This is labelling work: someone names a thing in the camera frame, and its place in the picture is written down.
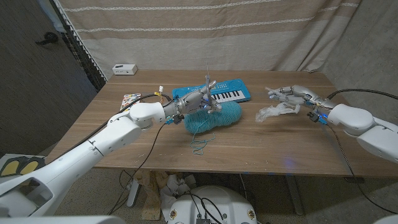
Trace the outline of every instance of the toy keyboard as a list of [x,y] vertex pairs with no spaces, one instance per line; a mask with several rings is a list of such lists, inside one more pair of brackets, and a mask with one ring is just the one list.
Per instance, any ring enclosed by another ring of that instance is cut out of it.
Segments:
[[[175,98],[177,95],[182,97],[187,93],[200,90],[204,86],[205,85],[176,88],[173,90],[173,98]],[[219,103],[228,101],[243,102],[250,100],[250,93],[244,85],[242,79],[237,78],[234,80],[216,83],[216,86],[211,89],[211,97],[213,97]]]

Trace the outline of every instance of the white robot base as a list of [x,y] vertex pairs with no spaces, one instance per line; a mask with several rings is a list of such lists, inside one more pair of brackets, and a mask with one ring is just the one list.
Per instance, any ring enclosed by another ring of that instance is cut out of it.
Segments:
[[[195,188],[191,190],[191,195],[186,193],[178,198],[170,209],[169,223],[217,223],[209,214],[205,214],[205,209],[198,197],[202,199],[208,213],[215,217],[220,223],[257,223],[254,209],[244,197],[226,187],[214,185]],[[216,207],[204,198],[211,200],[220,210],[221,215],[217,211]]]

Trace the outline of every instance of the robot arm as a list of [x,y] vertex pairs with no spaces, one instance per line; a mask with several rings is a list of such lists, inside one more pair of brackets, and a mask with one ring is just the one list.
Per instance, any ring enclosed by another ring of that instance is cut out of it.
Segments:
[[336,105],[303,86],[287,86],[269,90],[271,99],[305,105],[312,109],[307,115],[314,122],[328,122],[345,127],[345,133],[356,138],[359,145],[377,157],[398,163],[398,126],[379,118],[370,112],[347,106]]
[[213,81],[201,90],[162,105],[138,103],[127,112],[114,115],[107,126],[89,140],[45,167],[0,184],[0,216],[36,217],[53,215],[74,181],[109,153],[134,142],[155,123],[178,124],[183,114],[196,110],[221,111],[207,93]]

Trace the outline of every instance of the beige curtain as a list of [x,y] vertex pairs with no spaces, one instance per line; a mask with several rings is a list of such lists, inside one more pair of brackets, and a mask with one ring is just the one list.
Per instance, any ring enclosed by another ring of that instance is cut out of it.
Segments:
[[360,0],[59,0],[109,78],[138,69],[319,68]]

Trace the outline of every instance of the white box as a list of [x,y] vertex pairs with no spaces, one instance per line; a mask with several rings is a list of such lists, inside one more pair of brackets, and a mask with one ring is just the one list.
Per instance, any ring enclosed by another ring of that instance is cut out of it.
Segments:
[[137,71],[136,64],[116,64],[113,68],[115,75],[133,75]]

